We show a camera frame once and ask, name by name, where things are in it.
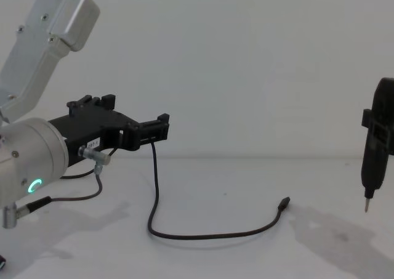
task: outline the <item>screw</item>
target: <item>screw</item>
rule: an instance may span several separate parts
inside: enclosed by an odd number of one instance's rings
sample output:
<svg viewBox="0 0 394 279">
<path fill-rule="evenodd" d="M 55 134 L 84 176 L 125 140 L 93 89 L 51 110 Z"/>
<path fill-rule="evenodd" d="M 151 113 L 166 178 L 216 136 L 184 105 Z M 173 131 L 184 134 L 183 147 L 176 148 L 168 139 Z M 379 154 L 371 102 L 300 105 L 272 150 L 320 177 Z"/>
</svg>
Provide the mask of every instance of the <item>screw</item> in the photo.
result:
<svg viewBox="0 0 394 279">
<path fill-rule="evenodd" d="M 18 26 L 17 33 L 18 34 L 23 33 L 24 30 L 25 30 L 25 26 L 24 25 L 20 25 L 20 26 Z"/>
</svg>

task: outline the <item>white wall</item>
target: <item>white wall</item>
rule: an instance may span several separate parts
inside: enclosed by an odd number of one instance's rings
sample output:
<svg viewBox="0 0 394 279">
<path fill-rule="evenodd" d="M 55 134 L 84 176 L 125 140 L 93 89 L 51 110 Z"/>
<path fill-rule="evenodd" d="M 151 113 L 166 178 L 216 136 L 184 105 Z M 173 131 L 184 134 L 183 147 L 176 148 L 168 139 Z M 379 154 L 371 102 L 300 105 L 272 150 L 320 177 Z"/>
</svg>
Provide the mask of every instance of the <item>white wall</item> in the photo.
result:
<svg viewBox="0 0 394 279">
<path fill-rule="evenodd" d="M 363 109 L 394 76 L 392 0 L 95 1 L 30 115 L 115 93 L 137 120 L 171 114 L 161 155 L 361 156 Z M 0 0 L 1 64 L 33 2 Z"/>
</svg>

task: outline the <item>white label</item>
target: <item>white label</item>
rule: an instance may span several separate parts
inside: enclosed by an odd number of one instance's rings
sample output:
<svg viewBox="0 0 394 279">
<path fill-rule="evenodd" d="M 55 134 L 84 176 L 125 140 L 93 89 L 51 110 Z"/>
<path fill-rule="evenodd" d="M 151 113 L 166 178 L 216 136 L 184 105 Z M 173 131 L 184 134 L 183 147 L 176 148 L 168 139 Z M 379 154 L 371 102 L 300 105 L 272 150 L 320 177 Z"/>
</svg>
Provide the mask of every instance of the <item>white label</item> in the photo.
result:
<svg viewBox="0 0 394 279">
<path fill-rule="evenodd" d="M 100 138 L 94 139 L 91 142 L 88 142 L 86 147 L 87 148 L 97 148 L 100 146 Z"/>
</svg>

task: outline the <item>cable plug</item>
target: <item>cable plug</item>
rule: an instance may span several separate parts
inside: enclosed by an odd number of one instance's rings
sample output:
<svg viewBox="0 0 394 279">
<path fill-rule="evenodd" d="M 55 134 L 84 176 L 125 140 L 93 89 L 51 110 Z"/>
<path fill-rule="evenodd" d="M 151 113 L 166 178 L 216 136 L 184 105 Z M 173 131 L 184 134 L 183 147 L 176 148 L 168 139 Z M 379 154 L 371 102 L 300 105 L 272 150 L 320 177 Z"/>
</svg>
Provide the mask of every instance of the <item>cable plug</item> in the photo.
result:
<svg viewBox="0 0 394 279">
<path fill-rule="evenodd" d="M 278 210 L 284 211 L 290 203 L 290 197 L 283 198 L 282 201 L 279 203 Z"/>
</svg>

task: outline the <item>electric screwdriver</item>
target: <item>electric screwdriver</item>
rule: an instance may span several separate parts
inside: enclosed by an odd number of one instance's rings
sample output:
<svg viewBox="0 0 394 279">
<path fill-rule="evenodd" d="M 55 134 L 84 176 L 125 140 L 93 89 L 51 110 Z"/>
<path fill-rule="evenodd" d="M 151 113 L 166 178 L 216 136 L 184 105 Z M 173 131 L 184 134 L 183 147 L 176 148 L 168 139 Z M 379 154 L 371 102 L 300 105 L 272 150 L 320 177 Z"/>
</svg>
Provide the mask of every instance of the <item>electric screwdriver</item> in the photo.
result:
<svg viewBox="0 0 394 279">
<path fill-rule="evenodd" d="M 394 79 L 383 78 L 374 94 L 371 110 L 364 110 L 362 125 L 368 128 L 361 180 L 365 188 L 365 212 L 375 190 L 380 189 L 389 155 L 394 153 Z"/>
</svg>

